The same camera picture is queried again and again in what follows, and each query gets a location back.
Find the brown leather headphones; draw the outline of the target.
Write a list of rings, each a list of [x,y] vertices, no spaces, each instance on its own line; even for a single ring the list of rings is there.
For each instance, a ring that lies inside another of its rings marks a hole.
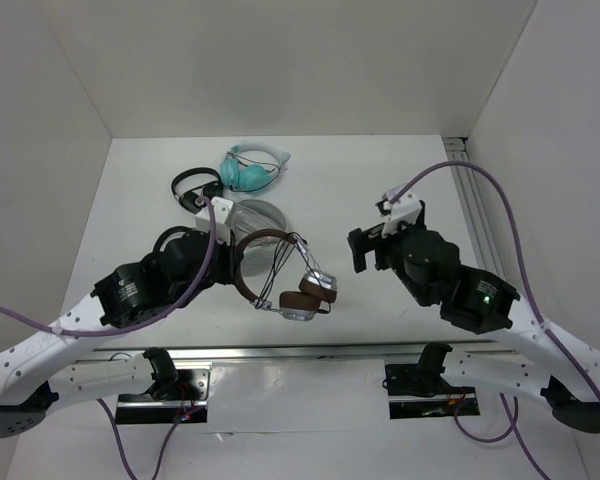
[[[265,245],[272,248],[271,259],[256,284],[246,278],[246,254]],[[298,322],[332,312],[338,281],[319,265],[300,234],[258,230],[237,243],[234,257],[233,285],[254,309]]]

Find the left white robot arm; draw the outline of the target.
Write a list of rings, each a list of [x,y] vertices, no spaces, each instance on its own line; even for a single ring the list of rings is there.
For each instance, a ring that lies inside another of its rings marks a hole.
[[[157,323],[215,284],[229,284],[235,236],[216,239],[172,227],[140,261],[119,266],[75,307],[0,352],[0,439],[20,435],[49,414],[111,395],[176,390],[179,373],[164,348],[83,364],[106,341]]]

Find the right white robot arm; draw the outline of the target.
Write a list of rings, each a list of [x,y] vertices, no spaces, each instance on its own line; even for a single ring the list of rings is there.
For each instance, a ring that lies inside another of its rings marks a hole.
[[[347,238],[356,272],[373,253],[379,270],[391,270],[422,307],[438,307],[442,320],[524,357],[490,360],[445,343],[427,344],[416,379],[428,392],[445,385],[491,389],[549,408],[560,423],[600,433],[600,350],[537,315],[513,286],[460,261],[458,247],[425,227],[402,224],[355,229]]]

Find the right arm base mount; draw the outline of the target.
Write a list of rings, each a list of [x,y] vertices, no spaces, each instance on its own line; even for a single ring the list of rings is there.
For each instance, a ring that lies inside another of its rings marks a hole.
[[[411,363],[388,363],[382,387],[388,395],[391,420],[479,416],[473,387],[453,387],[443,380],[427,380]]]

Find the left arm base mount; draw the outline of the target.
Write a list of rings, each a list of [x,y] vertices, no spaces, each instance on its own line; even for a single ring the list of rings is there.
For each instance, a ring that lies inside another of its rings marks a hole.
[[[179,379],[160,399],[149,394],[119,395],[114,411],[117,425],[203,424],[208,418],[211,364],[177,362]]]

